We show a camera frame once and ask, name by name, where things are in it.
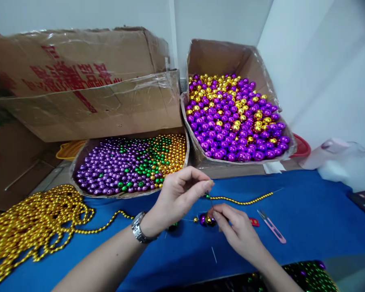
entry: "pink thread snips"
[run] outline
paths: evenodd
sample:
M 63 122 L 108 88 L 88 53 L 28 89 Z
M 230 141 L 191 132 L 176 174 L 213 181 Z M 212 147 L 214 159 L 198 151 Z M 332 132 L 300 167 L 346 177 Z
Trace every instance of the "pink thread snips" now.
M 270 228 L 270 230 L 275 234 L 275 236 L 277 237 L 277 239 L 282 243 L 282 244 L 286 244 L 287 241 L 286 239 L 282 236 L 282 234 L 280 233 L 280 231 L 276 228 L 276 226 L 274 226 L 274 224 L 272 223 L 272 221 L 268 218 L 268 216 L 266 216 L 266 214 L 261 210 L 257 210 L 258 214 L 261 216 L 261 218 L 264 220 L 264 222 L 266 223 L 266 225 Z

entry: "cardboard box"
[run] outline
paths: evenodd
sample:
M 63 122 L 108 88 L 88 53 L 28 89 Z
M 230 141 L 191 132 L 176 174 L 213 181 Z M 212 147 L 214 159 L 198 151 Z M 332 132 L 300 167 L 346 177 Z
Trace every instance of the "cardboard box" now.
M 185 130 L 184 127 L 179 128 L 173 128 L 173 129 L 162 129 L 158 131 L 148 132 L 148 133 L 139 133 L 139 134 L 133 134 L 126 136 L 127 138 L 152 138 L 156 137 L 158 135 L 167 135 L 167 134 L 183 134 L 185 135 L 185 141 L 186 141 L 186 149 L 187 152 L 185 153 L 185 160 L 184 160 L 184 166 L 186 167 L 188 165 L 188 159 L 189 159 L 189 137 L 188 133 Z M 135 192 L 135 193 L 121 193 L 117 195 L 111 195 L 111 196 L 105 196 L 105 195 L 92 195 L 85 191 L 83 191 L 76 183 L 74 175 L 79 170 L 81 164 L 84 163 L 84 159 L 88 156 L 90 152 L 92 152 L 93 148 L 99 145 L 100 139 L 92 139 L 88 140 L 87 143 L 81 148 L 81 150 L 78 152 L 76 158 L 74 159 L 73 163 L 70 166 L 69 175 L 70 175 L 70 184 L 73 185 L 80 194 L 82 194 L 85 197 L 90 198 L 116 198 L 116 199 L 130 199 L 135 197 L 142 197 L 145 195 L 150 195 L 152 193 L 155 193 L 159 191 L 159 189 L 149 190 L 145 192 Z
M 201 39 L 191 40 L 191 47 L 187 59 L 187 80 L 189 76 L 194 74 L 208 74 L 212 75 L 226 75 L 235 73 L 242 78 L 249 78 L 251 81 L 255 81 L 257 86 L 256 90 L 262 94 L 268 96 L 268 102 L 279 105 L 276 93 L 266 70 L 264 62 L 258 53 L 258 50 L 254 46 L 240 45 L 229 42 L 221 41 L 209 41 Z M 221 161 L 205 156 L 203 149 L 201 148 L 198 140 L 193 134 L 193 131 L 188 124 L 187 116 L 185 113 L 185 106 L 188 104 L 189 97 L 185 92 L 181 95 L 180 103 L 182 115 L 187 126 L 189 136 L 191 138 L 191 144 L 193 148 L 193 166 L 205 170 L 207 174 L 210 173 L 209 168 L 218 168 L 219 170 L 212 173 L 211 178 L 227 178 L 232 176 L 251 175 L 251 174 L 264 174 L 262 164 L 270 161 L 280 161 L 287 159 L 289 156 L 296 152 L 296 141 L 293 137 L 291 130 L 286 127 L 284 134 L 291 138 L 289 143 L 289 149 L 282 155 L 272 160 L 263 161 L 248 161 L 248 162 L 229 162 Z M 280 122 L 286 124 L 283 118 L 280 118 Z
M 167 42 L 143 27 L 0 36 L 0 80 L 17 97 L 105 86 L 169 62 Z
M 57 144 L 41 141 L 0 106 L 0 211 L 26 198 L 60 163 L 55 158 L 58 149 Z
M 178 70 L 0 104 L 45 142 L 128 135 L 182 126 Z

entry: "forearm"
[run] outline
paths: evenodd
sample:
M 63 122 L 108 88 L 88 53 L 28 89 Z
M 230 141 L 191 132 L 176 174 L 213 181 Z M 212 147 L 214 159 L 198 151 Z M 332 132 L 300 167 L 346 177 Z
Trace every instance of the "forearm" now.
M 303 292 L 295 281 L 284 271 L 273 256 L 263 247 L 259 261 L 252 263 L 274 292 Z
M 53 291 L 116 291 L 146 247 L 128 226 L 84 258 Z

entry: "yellow basket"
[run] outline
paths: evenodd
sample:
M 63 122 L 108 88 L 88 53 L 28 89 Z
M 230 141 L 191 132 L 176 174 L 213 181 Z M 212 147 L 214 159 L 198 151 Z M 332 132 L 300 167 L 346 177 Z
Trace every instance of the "yellow basket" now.
M 61 149 L 57 152 L 58 159 L 73 161 L 78 151 L 84 146 L 86 140 L 72 141 L 61 145 Z

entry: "blue tablecloth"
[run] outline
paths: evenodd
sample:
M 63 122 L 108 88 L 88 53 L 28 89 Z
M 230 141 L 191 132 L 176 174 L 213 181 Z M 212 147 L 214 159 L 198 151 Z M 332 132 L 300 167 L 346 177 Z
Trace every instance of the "blue tablecloth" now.
M 248 201 L 282 187 L 256 204 L 233 205 L 259 220 L 261 226 L 256 231 L 280 264 L 365 253 L 365 213 L 346 197 L 351 188 L 322 180 L 316 171 L 216 180 L 211 195 Z M 105 225 L 118 209 L 133 216 L 149 210 L 157 197 L 158 193 L 130 200 L 86 198 L 96 215 L 84 229 Z M 208 200 L 200 199 L 185 218 L 192 220 L 210 207 Z M 258 208 L 286 238 L 285 245 L 259 217 Z M 63 250 L 40 262 L 23 263 L 0 284 L 0 291 L 50 291 L 81 259 L 129 224 L 129 220 L 118 217 L 101 233 L 75 234 Z M 234 252 L 217 228 L 181 221 L 174 234 L 165 237 L 163 233 L 149 245 L 119 290 L 152 291 L 251 271 L 254 267 Z

